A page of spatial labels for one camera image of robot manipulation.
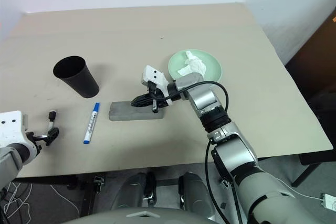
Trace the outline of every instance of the beige table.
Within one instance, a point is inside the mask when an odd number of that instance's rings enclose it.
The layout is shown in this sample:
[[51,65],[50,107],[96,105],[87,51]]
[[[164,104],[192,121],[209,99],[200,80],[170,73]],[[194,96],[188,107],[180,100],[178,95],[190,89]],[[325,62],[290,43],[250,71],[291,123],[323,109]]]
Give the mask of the beige table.
[[[45,132],[48,111],[56,109],[60,135],[19,176],[203,162],[206,132],[188,102],[175,102],[162,120],[108,118],[112,101],[146,93],[140,84],[145,65],[168,77],[170,56],[186,48],[220,61],[229,115],[259,157],[332,148],[243,4],[39,13],[23,17],[2,43],[0,109],[27,113],[36,134]],[[71,55],[86,59],[100,86],[96,97],[84,99],[53,76],[54,64]],[[95,102],[101,102],[98,120],[91,143],[84,145]]]

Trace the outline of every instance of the whiteboard marker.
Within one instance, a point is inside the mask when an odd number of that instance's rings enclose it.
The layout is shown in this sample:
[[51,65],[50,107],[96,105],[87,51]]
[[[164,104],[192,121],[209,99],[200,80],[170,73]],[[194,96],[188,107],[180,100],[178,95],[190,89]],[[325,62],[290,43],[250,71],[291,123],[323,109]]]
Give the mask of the whiteboard marker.
[[97,115],[98,115],[99,104],[100,104],[99,102],[96,102],[96,104],[94,105],[93,112],[92,112],[91,118],[90,118],[90,123],[89,123],[88,129],[86,130],[86,134],[85,134],[85,137],[84,137],[84,142],[83,142],[84,144],[89,144],[90,143],[93,128],[95,126],[94,124],[96,123],[96,118],[97,118]]

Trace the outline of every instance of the crumpled tissue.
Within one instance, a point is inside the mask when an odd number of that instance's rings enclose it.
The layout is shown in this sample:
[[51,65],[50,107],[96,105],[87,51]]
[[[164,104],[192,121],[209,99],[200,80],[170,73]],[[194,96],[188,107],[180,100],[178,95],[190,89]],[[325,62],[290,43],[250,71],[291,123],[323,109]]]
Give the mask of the crumpled tissue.
[[189,73],[200,73],[203,77],[205,75],[206,67],[202,60],[197,56],[193,55],[190,51],[185,52],[187,54],[187,59],[185,60],[185,64],[188,66],[181,68],[177,72],[181,76],[186,76]]

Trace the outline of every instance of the green plate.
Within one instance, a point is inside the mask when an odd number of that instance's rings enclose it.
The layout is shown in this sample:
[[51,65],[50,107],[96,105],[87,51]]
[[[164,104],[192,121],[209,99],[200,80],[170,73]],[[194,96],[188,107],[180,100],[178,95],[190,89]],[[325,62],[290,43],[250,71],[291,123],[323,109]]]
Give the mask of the green plate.
[[202,60],[206,67],[204,80],[205,81],[219,81],[222,78],[222,67],[218,60],[208,52],[204,52],[198,49],[185,49],[174,54],[168,63],[168,71],[171,77],[176,80],[182,77],[177,71],[187,66],[185,60],[187,59],[186,51],[190,51],[193,55]]

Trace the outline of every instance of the white plug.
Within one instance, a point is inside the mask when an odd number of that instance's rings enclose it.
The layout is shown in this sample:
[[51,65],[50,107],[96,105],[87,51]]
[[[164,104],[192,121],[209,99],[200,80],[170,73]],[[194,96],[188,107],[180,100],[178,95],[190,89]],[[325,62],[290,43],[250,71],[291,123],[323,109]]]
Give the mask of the white plug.
[[329,194],[322,194],[323,202],[321,205],[324,208],[330,209],[336,212],[336,197]]

